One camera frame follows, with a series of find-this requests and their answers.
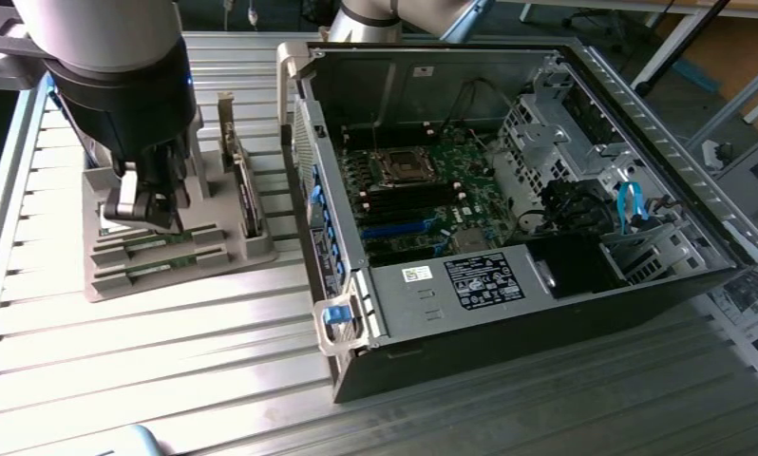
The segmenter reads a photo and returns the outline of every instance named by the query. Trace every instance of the robotic arm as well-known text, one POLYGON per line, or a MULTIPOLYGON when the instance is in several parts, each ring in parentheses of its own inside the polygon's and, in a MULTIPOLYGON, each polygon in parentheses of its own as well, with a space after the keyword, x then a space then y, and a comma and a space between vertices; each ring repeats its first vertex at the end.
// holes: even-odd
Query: robotic arm
MULTIPOLYGON (((197 105, 174 3, 14 2, 15 9, 0 7, 0 88, 34 86, 43 62, 70 120, 111 151, 120 185, 108 196, 104 217, 158 232, 182 232, 178 209, 190 207, 185 178, 197 105)), ((463 42, 493 3, 343 0, 330 39, 398 41, 403 19, 442 40, 463 42)))
POLYGON ((181 28, 170 0, 15 0, 15 9, 0 8, 0 53, 43 59, 71 121, 111 150, 120 186, 106 218, 158 232, 183 230, 178 208, 190 206, 197 105, 181 28), (16 37, 20 23, 32 41, 16 37))
POLYGON ((463 43, 494 0, 342 0, 329 39, 339 42, 401 41, 405 20, 449 43, 463 43))

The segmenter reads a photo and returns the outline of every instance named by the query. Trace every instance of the motherboard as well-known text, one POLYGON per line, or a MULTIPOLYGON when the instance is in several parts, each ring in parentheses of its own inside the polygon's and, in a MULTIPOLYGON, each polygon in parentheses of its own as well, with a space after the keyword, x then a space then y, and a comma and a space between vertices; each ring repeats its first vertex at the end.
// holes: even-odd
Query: motherboard
POLYGON ((370 263, 501 247, 515 230, 483 144, 461 127, 431 145, 347 151, 346 191, 370 263))

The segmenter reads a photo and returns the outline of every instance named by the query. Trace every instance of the white sticker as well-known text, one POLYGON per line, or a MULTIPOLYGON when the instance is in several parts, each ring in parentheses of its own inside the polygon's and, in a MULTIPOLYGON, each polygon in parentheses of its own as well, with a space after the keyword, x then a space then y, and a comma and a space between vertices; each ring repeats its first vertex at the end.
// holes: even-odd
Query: white sticker
POLYGON ((171 269, 170 264, 165 264, 162 266, 153 266, 147 269, 140 269, 139 271, 134 271, 132 273, 128 273, 128 277, 147 276, 149 274, 154 274, 154 273, 158 273, 161 271, 167 271, 169 269, 171 269))
POLYGON ((167 242, 165 239, 153 240, 151 242, 146 242, 143 244, 132 245, 131 247, 126 247, 127 252, 136 252, 139 250, 153 249, 154 247, 161 247, 166 245, 167 242))
POLYGON ((417 268, 403 269, 402 275, 405 276, 406 282, 417 282, 419 280, 426 280, 429 278, 433 278, 433 272, 430 272, 430 266, 418 266, 417 268))
POLYGON ((415 66, 414 67, 414 78, 426 78, 433 76, 433 72, 435 71, 434 66, 415 66))

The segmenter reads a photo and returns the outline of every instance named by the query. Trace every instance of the blue pcie slot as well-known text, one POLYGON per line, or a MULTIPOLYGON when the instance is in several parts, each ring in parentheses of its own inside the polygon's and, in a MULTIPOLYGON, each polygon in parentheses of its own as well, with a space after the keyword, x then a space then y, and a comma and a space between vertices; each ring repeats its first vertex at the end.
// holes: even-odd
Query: blue pcie slot
POLYGON ((433 220, 414 221, 398 225, 377 226, 363 230, 363 239, 391 238, 394 236, 426 233, 433 225, 433 220))

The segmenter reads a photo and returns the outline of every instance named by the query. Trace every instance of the blue handle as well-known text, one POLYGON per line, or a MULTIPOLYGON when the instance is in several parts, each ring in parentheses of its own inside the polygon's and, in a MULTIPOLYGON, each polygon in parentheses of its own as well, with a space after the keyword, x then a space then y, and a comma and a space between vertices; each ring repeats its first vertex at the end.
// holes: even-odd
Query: blue handle
POLYGON ((107 453, 134 456, 163 456, 157 438, 146 426, 131 425, 114 432, 112 447, 107 453))
POLYGON ((642 193, 642 186, 637 182, 625 182, 620 188, 620 198, 617 199, 617 209, 620 210, 621 233, 628 234, 628 215, 626 215, 626 198, 628 193, 633 189, 633 215, 641 216, 642 219, 649 219, 649 214, 645 210, 645 195, 642 193))
POLYGON ((354 319, 351 308, 349 306, 331 306, 323 309, 323 323, 327 325, 339 325, 354 319))

